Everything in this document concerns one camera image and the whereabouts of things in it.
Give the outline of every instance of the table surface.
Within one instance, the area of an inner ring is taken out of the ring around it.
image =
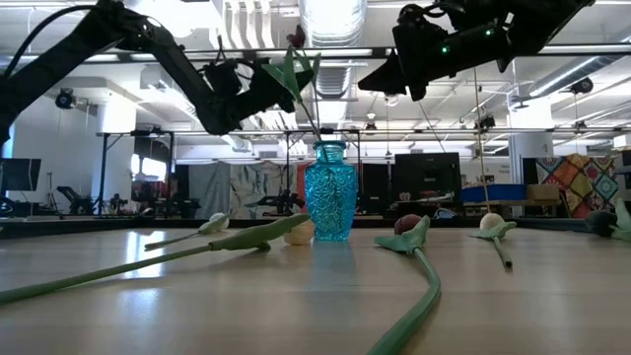
[[[631,246],[514,230],[507,272],[469,231],[430,230],[426,254],[443,295],[405,353],[631,353]],[[143,245],[186,232],[0,241],[0,289],[156,256]],[[5,305],[0,353],[365,354],[428,287],[414,259],[373,246],[387,232],[354,230],[349,245],[209,252]]]

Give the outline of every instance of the tripod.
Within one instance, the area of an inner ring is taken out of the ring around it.
[[[46,208],[51,211],[59,212],[57,209],[57,201],[55,201],[54,190],[52,189],[52,172],[46,174],[48,175],[48,199]]]

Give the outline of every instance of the blue glass vase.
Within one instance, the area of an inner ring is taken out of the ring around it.
[[[355,216],[357,171],[344,164],[346,144],[341,141],[314,143],[317,161],[307,167],[307,210],[315,223],[315,239],[345,242]]]

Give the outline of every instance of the blue container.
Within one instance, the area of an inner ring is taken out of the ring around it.
[[[486,186],[489,201],[522,201],[526,199],[526,186],[516,183],[494,183]],[[484,186],[463,188],[460,193],[462,202],[484,202]]]
[[[341,141],[314,143],[317,161],[307,167],[307,210],[315,223],[315,239],[345,242],[355,216],[357,171],[344,164],[346,144]]]

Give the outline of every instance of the monitor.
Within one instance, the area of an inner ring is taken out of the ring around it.
[[[0,159],[2,191],[35,191],[41,159]]]
[[[451,192],[460,199],[462,190],[458,153],[397,154],[392,169],[392,193],[409,192],[421,199],[421,191]]]

